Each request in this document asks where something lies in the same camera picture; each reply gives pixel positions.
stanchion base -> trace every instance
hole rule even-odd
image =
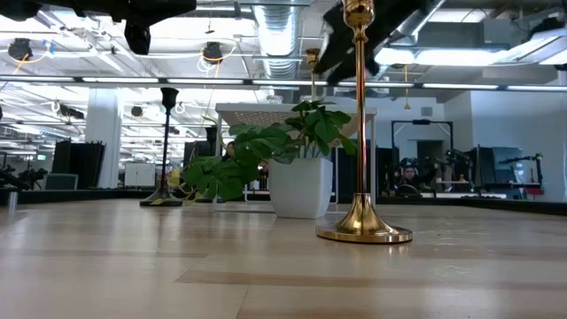
[[[169,191],[165,188],[159,188],[146,199],[140,200],[140,206],[173,207],[182,205],[183,201],[178,198],[171,198]]]
[[[412,240],[411,230],[384,222],[372,206],[370,194],[354,194],[345,218],[331,225],[317,227],[317,236],[351,243],[401,244]]]

ceiling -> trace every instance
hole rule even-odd
[[[314,0],[303,7],[299,15],[299,34],[295,40],[297,53],[294,58],[305,58],[307,48],[321,48],[323,40],[330,32],[323,24],[322,15],[329,10],[335,0]],[[151,52],[149,56],[137,56],[128,49],[123,30],[124,23],[115,24],[107,16],[92,13],[86,19],[78,18],[74,12],[65,8],[47,6],[34,19],[14,22],[0,16],[0,74],[21,75],[64,75],[64,76],[132,76],[132,77],[222,77],[222,78],[263,78],[266,75],[261,61],[262,48],[258,37],[258,26],[250,15],[242,19],[216,18],[211,11],[209,1],[199,2],[199,8],[189,16],[167,19],[151,27]],[[432,17],[432,22],[467,22],[480,23],[491,18],[508,19],[520,14],[530,14],[556,8],[560,1],[481,1],[447,0],[440,11]],[[216,6],[225,10],[226,5]],[[243,5],[243,12],[250,12],[250,7]],[[16,37],[31,40],[32,61],[35,63],[19,66],[7,49]],[[204,62],[201,50],[207,42],[220,42],[224,60],[218,66]],[[309,79],[310,72],[305,60],[297,62],[297,78]],[[538,80],[545,83],[553,80],[551,66],[521,66],[523,74],[546,74]],[[390,81],[420,82],[479,82],[483,81],[485,67],[479,66],[424,66],[412,64],[404,68],[389,67],[381,74]],[[506,81],[523,82],[518,72]],[[160,110],[161,95],[158,89],[123,88],[120,99],[124,104],[125,123],[158,123],[164,121]],[[393,89],[392,96],[404,95],[405,90]],[[446,92],[438,90],[420,90],[410,92],[410,96],[442,97]],[[274,95],[272,89],[182,89],[178,107],[172,116],[172,125],[194,124],[194,128],[181,128],[180,135],[174,137],[172,153],[183,156],[182,142],[203,138],[205,132],[200,126],[211,125],[203,116],[216,118],[214,106],[217,103],[267,103]],[[6,83],[0,92],[1,106],[5,120],[16,121],[67,121],[58,116],[54,101],[68,105],[88,116],[89,88],[86,87],[51,87],[16,83]],[[133,106],[144,108],[143,117],[134,117],[130,111]],[[84,127],[61,125],[2,126],[3,139],[30,139],[27,146],[0,144],[0,149],[42,148],[52,150],[52,141],[63,136],[74,140],[84,138]],[[160,127],[125,126],[123,141],[140,144],[148,153],[159,153],[156,143],[163,136]],[[123,147],[124,156],[132,155],[131,147]]]

white pot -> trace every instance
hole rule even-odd
[[[326,159],[269,162],[269,196],[278,217],[315,219],[325,215],[332,191],[333,164]]]

wooden floor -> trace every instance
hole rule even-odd
[[[0,210],[0,318],[567,317],[566,218],[382,206],[414,242],[353,245],[269,206],[210,208]]]

silver duct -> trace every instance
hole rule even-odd
[[[286,57],[296,54],[300,8],[257,5],[252,11],[258,21],[258,40],[263,55]],[[297,61],[263,60],[262,62],[269,79],[292,79],[298,68]]]
[[[445,1],[446,0],[427,0],[424,10],[415,10],[394,30],[390,37],[390,43],[407,46],[416,45],[419,31]]]

